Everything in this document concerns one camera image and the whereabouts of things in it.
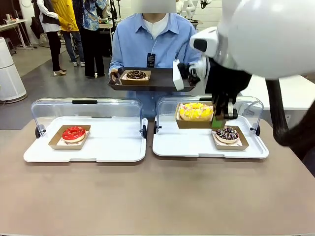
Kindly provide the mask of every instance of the red icing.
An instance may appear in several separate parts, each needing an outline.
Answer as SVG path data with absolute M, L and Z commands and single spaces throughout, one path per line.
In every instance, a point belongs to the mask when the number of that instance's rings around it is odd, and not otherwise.
M 85 129 L 79 126 L 70 127 L 63 133 L 64 140 L 75 140 L 85 134 Z

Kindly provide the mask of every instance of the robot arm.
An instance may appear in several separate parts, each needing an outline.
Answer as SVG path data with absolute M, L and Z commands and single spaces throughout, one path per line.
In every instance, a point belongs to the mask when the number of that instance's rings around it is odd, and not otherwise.
M 195 11 L 196 7 L 193 4 L 192 0 L 188 0 L 188 7 L 186 8 L 188 18 L 192 18 L 192 16 L 195 14 Z
M 315 71 L 315 1 L 301 1 L 298 10 L 295 0 L 222 0 L 222 7 L 218 27 L 190 39 L 212 66 L 206 93 L 217 117 L 232 118 L 225 112 L 251 74 L 276 80 Z
M 201 9 L 205 9 L 207 5 L 209 5 L 212 0 L 200 0 Z

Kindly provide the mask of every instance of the chocolate donut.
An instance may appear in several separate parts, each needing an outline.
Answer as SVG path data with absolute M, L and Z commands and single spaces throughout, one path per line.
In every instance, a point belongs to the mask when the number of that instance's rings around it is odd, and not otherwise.
M 131 72 L 127 73 L 127 78 L 132 80 L 141 80 L 146 77 L 146 73 L 140 70 L 132 70 Z
M 218 129 L 216 131 L 216 137 L 219 141 L 223 143 L 234 143 L 236 142 L 240 135 L 239 133 L 233 129 L 232 127 L 224 127 L 224 129 Z

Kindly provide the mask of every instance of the black jacket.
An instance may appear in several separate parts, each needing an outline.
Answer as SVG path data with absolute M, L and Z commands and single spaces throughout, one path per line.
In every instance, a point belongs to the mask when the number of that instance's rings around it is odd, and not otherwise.
M 80 29 L 83 23 L 83 1 L 82 0 L 72 0 L 73 11 L 77 26 Z
M 39 19 L 40 10 L 39 10 L 38 5 L 37 5 L 37 0 L 32 0 L 32 2 L 34 3 L 35 17 Z M 48 11 L 55 12 L 51 0 L 44 0 L 44 6 L 47 8 Z M 46 16 L 45 14 L 43 14 L 43 23 L 60 25 L 59 20 L 57 20 L 53 17 Z

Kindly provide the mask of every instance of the tray handle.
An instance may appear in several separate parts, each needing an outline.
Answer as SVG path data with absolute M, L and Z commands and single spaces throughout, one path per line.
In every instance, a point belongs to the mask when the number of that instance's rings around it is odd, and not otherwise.
M 199 102 L 212 102 L 212 97 L 201 97 Z
M 72 100 L 72 104 L 97 104 L 96 99 L 78 99 L 78 100 Z

